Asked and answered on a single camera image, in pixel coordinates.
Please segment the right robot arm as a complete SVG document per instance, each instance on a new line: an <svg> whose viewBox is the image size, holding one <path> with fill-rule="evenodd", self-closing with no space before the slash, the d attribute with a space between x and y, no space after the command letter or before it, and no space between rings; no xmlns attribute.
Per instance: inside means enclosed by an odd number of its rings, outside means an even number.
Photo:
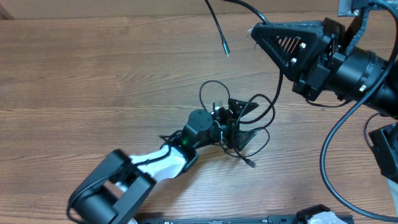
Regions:
<svg viewBox="0 0 398 224"><path fill-rule="evenodd" d="M341 1L345 27L328 17L322 21L258 23L251 37L270 56L292 90L315 101L324 90L339 100L359 101L382 78L388 61L357 47L372 10L397 10L397 1Z"/></svg>

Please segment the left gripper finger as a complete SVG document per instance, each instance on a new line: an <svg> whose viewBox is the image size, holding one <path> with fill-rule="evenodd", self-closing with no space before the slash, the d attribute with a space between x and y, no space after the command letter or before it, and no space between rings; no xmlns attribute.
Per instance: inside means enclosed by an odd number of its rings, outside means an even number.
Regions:
<svg viewBox="0 0 398 224"><path fill-rule="evenodd" d="M245 116L251 111L255 110L259 105L257 103L248 103L247 101L240 101L236 99L228 99L229 110L235 115L235 117Z"/></svg>
<svg viewBox="0 0 398 224"><path fill-rule="evenodd" d="M232 138L232 148L242 151L255 135L255 131L238 131Z"/></svg>

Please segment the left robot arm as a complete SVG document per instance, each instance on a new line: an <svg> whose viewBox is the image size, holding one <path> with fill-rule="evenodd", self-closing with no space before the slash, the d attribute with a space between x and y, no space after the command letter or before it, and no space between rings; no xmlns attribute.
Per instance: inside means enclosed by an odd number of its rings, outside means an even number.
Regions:
<svg viewBox="0 0 398 224"><path fill-rule="evenodd" d="M186 173L198 159L197 149L226 144L241 150L253 134L239 128L238 119L258 107L235 99L228 107L190 113L186 125L162 136L160 149L144 155L109 153L71 194L67 212L76 211L79 223L135 223L134 216L156 183Z"/></svg>

